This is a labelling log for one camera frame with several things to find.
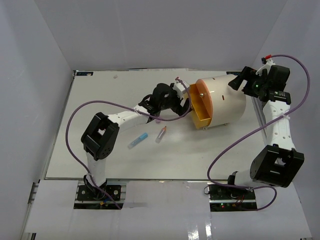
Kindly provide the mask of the cream round drawer organizer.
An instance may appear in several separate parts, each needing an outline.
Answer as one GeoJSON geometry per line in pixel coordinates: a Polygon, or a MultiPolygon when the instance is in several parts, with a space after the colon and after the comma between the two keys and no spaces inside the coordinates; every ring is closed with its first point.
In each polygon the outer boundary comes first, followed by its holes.
{"type": "Polygon", "coordinates": [[[228,83],[236,78],[234,74],[201,78],[196,84],[204,84],[212,100],[212,120],[208,128],[238,121],[246,109],[246,96],[233,90],[228,83]]]}

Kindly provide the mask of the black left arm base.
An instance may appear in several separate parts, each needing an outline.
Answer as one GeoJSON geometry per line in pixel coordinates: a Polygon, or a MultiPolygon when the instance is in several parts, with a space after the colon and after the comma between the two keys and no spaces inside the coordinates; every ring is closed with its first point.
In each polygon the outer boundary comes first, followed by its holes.
{"type": "MultiPolygon", "coordinates": [[[[121,185],[107,185],[104,188],[104,191],[108,193],[113,200],[119,201],[121,199],[122,186],[121,185]]],[[[87,186],[84,184],[79,185],[77,189],[77,194],[75,199],[77,201],[111,201],[111,199],[98,190],[96,193],[93,193],[87,186]]]]}

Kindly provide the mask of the orange tip clear highlighter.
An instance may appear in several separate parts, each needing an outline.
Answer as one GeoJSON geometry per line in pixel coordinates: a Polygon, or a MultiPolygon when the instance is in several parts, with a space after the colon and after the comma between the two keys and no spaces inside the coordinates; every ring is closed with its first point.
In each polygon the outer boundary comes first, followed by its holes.
{"type": "Polygon", "coordinates": [[[166,131],[167,131],[167,127],[166,127],[166,126],[163,127],[163,128],[160,130],[158,136],[157,136],[156,139],[155,139],[155,142],[156,142],[157,144],[161,142],[162,138],[163,138],[164,135],[166,134],[166,131]]]}

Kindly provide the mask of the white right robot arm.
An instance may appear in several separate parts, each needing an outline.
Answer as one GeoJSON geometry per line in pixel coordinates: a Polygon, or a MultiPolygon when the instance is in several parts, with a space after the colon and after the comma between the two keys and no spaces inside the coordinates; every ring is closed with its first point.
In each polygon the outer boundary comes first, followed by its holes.
{"type": "Polygon", "coordinates": [[[262,103],[266,123],[266,146],[252,161],[246,171],[235,171],[227,180],[226,195],[236,200],[244,187],[272,186],[286,188],[290,185],[305,161],[297,151],[290,130],[291,96],[285,91],[290,69],[275,64],[270,55],[262,58],[262,67],[255,70],[244,67],[228,85],[238,90],[246,81],[242,92],[262,103]]]}

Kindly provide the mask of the yellow drawer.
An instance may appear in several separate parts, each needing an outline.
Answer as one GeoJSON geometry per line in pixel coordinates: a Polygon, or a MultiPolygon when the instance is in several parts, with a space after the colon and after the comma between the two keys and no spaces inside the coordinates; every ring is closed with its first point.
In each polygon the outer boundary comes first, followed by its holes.
{"type": "Polygon", "coordinates": [[[213,105],[207,90],[202,83],[190,85],[191,117],[196,129],[207,128],[212,121],[213,105]]]}

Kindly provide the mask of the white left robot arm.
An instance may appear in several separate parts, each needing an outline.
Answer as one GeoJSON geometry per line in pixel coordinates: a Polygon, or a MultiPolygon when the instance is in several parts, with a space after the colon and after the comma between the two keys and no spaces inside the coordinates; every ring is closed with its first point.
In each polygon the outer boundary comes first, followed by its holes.
{"type": "Polygon", "coordinates": [[[157,84],[152,94],[145,96],[133,110],[109,115],[96,113],[81,137],[89,170],[84,184],[90,196],[96,200],[105,196],[106,158],[113,151],[119,133],[157,119],[164,110],[185,116],[191,110],[190,105],[190,85],[177,80],[170,85],[157,84]]]}

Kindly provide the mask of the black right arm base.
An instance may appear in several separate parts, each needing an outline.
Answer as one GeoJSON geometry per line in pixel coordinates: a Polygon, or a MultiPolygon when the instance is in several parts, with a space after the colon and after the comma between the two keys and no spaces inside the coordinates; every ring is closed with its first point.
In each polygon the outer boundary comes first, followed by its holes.
{"type": "Polygon", "coordinates": [[[211,212],[244,212],[258,209],[253,191],[208,184],[203,193],[209,198],[211,212]]]}

